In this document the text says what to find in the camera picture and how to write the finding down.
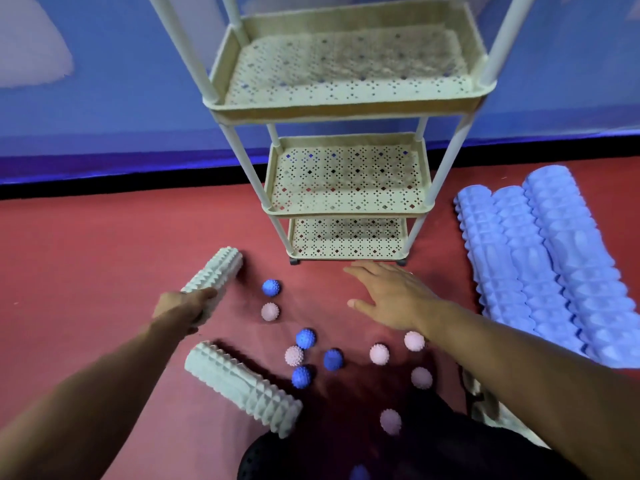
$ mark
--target cart shelf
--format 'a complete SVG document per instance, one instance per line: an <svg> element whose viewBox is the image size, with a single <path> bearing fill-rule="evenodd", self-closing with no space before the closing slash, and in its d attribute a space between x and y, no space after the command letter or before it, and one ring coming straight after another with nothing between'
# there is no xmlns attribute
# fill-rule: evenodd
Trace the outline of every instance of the cart shelf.
<svg viewBox="0 0 640 480"><path fill-rule="evenodd" d="M472 112L495 84L466 4L405 0L243 18L228 29L205 100L225 124Z"/></svg>
<svg viewBox="0 0 640 480"><path fill-rule="evenodd" d="M428 212L424 140L415 133L280 138L265 191L278 217L405 216Z"/></svg>
<svg viewBox="0 0 640 480"><path fill-rule="evenodd" d="M398 260L407 253L406 220L292 219L289 241L297 259Z"/></svg>

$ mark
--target black baseboard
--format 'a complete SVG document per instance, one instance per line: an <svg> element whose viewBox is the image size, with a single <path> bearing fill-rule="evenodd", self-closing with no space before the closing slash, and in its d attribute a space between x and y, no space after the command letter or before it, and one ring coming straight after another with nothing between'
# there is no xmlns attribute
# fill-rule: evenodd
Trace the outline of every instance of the black baseboard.
<svg viewBox="0 0 640 480"><path fill-rule="evenodd" d="M552 163L635 155L640 155L640 136L563 139L466 146L460 150L454 166ZM440 165L443 156L444 149L429 151L431 169L436 169ZM254 168L260 181L263 182L267 165L255 165ZM247 178L239 166L157 171L34 184L0 185L0 200L245 183L248 183Z"/></svg>

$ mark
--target middle shelf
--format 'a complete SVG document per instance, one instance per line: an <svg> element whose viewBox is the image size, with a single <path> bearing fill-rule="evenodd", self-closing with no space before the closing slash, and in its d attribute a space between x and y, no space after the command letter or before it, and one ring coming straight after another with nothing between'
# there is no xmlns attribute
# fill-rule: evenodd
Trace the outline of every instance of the middle shelf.
<svg viewBox="0 0 640 480"><path fill-rule="evenodd" d="M416 217L431 185L424 140L414 133L280 138L265 191L278 217Z"/></svg>

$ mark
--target hand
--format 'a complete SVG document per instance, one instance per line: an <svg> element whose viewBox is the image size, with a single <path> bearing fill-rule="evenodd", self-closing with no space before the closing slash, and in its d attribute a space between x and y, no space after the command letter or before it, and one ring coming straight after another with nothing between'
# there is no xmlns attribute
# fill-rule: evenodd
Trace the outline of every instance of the hand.
<svg viewBox="0 0 640 480"><path fill-rule="evenodd" d="M361 299L350 299L348 306L396 330L417 330L425 317L435 312L439 304L446 303L398 266L357 261L344 270L366 286L375 302L372 305Z"/></svg>
<svg viewBox="0 0 640 480"><path fill-rule="evenodd" d="M198 329L192 326L202 313L208 300L218 294L215 288L204 288L190 293L169 291L162 293L153 318L167 320L185 327L187 333L195 333Z"/></svg>

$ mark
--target left hand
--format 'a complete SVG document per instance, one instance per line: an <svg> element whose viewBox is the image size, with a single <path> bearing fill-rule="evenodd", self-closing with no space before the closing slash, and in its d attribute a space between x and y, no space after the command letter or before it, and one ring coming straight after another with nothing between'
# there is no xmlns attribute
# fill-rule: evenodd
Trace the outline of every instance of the left hand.
<svg viewBox="0 0 640 480"><path fill-rule="evenodd" d="M218 291L215 288L204 288L191 293L178 291L162 293L154 310L153 318L180 323L188 330L188 333L194 333L197 328L192 324L202 313L207 301L217 294Z"/></svg>

